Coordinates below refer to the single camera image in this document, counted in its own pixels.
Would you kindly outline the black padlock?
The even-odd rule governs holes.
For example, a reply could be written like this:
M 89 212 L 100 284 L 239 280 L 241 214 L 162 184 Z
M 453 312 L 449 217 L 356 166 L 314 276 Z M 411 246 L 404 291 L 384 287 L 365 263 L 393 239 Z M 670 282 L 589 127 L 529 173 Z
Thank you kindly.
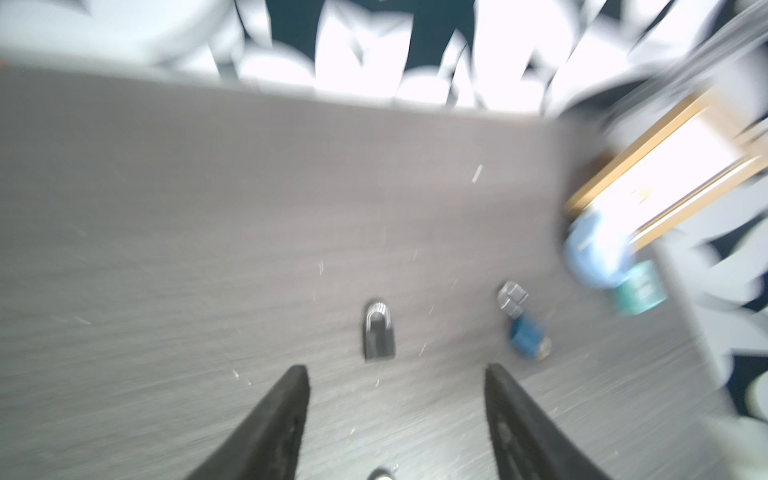
M 396 357 L 391 311 L 383 301 L 374 300 L 366 306 L 362 341 L 366 362 L 390 360 Z

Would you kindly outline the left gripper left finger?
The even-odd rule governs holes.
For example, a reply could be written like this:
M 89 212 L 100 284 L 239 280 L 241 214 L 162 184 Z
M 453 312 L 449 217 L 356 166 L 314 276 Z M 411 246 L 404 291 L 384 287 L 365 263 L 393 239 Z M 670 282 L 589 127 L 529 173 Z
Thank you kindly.
M 293 365 L 188 477 L 293 479 L 310 400 L 307 368 Z

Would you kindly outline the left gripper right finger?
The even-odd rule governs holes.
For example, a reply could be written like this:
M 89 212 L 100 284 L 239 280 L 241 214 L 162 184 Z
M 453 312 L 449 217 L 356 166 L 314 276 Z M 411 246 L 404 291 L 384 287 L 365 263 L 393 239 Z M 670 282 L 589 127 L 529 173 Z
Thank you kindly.
M 501 479 L 606 479 L 500 364 L 485 369 L 484 398 Z

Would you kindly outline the blue padlock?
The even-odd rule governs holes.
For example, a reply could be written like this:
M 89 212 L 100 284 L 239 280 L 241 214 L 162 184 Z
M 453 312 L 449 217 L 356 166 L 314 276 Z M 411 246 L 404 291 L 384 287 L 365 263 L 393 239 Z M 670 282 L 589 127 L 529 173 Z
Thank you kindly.
M 511 346 L 522 357 L 541 361 L 551 353 L 552 341 L 524 309 L 528 297 L 518 283 L 506 281 L 497 293 L 497 303 L 511 321 L 508 334 Z

